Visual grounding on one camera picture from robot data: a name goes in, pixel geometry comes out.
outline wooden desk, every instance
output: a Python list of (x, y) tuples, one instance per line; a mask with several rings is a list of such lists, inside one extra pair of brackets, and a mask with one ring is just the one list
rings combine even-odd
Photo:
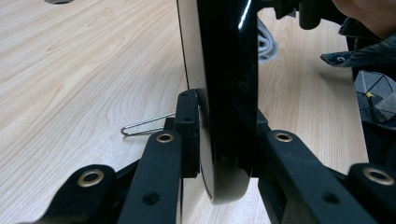
[[(342, 50), (337, 25), (302, 31), (260, 13), (279, 56), (260, 67), (260, 109), (343, 173), (367, 161), (350, 71), (320, 53)], [(187, 89), (175, 0), (0, 1), (0, 223), (34, 221), (78, 168), (116, 171), (147, 137), (120, 127), (175, 110)], [(213, 206), (201, 178), (185, 181), (184, 223), (267, 223), (257, 181), (236, 203)]]

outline metal wire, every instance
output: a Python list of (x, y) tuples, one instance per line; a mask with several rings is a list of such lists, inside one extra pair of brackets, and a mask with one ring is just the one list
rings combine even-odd
[(146, 129), (146, 130), (143, 130), (143, 131), (136, 131), (136, 132), (131, 132), (131, 133), (125, 132), (128, 129), (132, 129), (134, 127), (138, 127), (138, 126), (141, 126), (141, 125), (144, 125), (144, 124), (147, 124), (147, 123), (151, 123), (152, 121), (155, 121), (155, 120), (158, 120), (158, 119), (165, 119), (165, 118), (171, 117), (171, 116), (173, 116), (175, 114), (176, 114), (176, 112), (173, 112), (173, 113), (170, 113), (170, 114), (167, 114), (167, 115), (160, 116), (160, 117), (155, 118), (155, 119), (148, 119), (148, 120), (144, 120), (142, 122), (131, 124), (131, 125), (128, 125), (128, 126), (125, 126), (125, 127), (121, 128), (120, 131), (121, 131), (121, 133), (124, 136), (134, 136), (134, 135), (139, 135), (139, 134), (144, 134), (144, 133), (151, 133), (153, 131), (158, 131), (158, 130), (163, 129), (163, 127), (151, 128), (151, 129)]

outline white cable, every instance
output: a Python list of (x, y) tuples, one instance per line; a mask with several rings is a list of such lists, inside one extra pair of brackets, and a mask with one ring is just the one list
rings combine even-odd
[(279, 52), (274, 37), (267, 27), (262, 23), (260, 18), (257, 18), (257, 26), (259, 29), (258, 44), (259, 44), (259, 63), (266, 63), (273, 60)]

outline metal grommet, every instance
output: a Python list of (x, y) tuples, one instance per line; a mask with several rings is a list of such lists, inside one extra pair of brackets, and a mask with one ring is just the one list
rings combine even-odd
[(366, 167), (363, 169), (363, 174), (369, 178), (371, 181), (374, 181), (377, 184), (380, 185), (393, 185), (395, 183), (395, 180), (392, 178), (392, 176), (388, 175), (387, 173), (375, 169), (373, 167)]
[(89, 170), (82, 173), (78, 179), (78, 184), (83, 188), (92, 187), (99, 184), (103, 180), (103, 177), (105, 177), (105, 174), (101, 170)]
[(343, 63), (346, 60), (344, 57), (337, 57), (337, 61)]
[(161, 143), (168, 143), (174, 140), (174, 136), (170, 133), (163, 133), (157, 136), (157, 141)]
[(291, 142), (293, 140), (293, 137), (287, 133), (275, 133), (274, 137), (279, 142)]

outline person's hand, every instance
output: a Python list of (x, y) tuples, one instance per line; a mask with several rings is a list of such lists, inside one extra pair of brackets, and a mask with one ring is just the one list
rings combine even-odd
[(332, 1), (342, 13), (360, 21), (380, 38), (396, 32), (396, 0)]

